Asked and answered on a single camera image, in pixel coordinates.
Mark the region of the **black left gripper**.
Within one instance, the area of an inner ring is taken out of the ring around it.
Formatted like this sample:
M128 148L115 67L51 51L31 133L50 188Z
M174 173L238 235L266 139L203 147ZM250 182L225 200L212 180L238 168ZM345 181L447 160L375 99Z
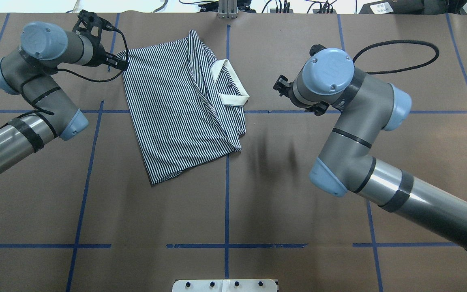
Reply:
M129 48L124 33L94 12L81 10L77 17L78 21L72 32L82 40L83 54L76 64L92 68L104 64L120 71L127 70L129 66ZM105 51L104 46L101 44L102 31L120 34L125 46L124 58Z

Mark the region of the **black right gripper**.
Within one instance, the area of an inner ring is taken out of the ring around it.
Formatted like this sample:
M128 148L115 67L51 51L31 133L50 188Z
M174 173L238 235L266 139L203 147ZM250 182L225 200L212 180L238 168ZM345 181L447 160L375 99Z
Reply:
M325 72L328 48L313 45L309 51L310 58L293 81L280 75L274 90L280 96L289 98L291 103L305 112L320 116L326 113L330 104L326 100L330 96L327 89L328 74Z

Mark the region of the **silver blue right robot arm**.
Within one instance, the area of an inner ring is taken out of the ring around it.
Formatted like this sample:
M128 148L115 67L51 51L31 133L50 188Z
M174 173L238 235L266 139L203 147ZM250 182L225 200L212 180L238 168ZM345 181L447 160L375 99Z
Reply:
M309 55L297 77L280 75L274 90L317 116L329 107L341 113L310 181L337 197L358 194L467 251L467 202L370 153L381 131L394 131L407 119L410 95L357 68L339 48L317 44Z

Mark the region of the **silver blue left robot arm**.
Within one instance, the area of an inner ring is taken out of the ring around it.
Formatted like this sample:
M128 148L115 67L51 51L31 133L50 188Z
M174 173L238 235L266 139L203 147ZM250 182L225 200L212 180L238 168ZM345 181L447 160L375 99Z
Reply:
M123 74L129 56L107 52L101 44L103 31L124 37L111 22L84 10L71 31L43 21L22 28L18 48L0 59L0 89L20 95L32 110L0 127L0 174L50 141L70 140L87 128L83 111L52 76L61 72L63 63L91 68L107 65Z

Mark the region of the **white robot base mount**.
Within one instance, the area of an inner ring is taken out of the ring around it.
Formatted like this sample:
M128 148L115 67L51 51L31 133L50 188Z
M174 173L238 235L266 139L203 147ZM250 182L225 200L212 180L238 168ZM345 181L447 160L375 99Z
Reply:
M173 292L278 292L274 279L180 279Z

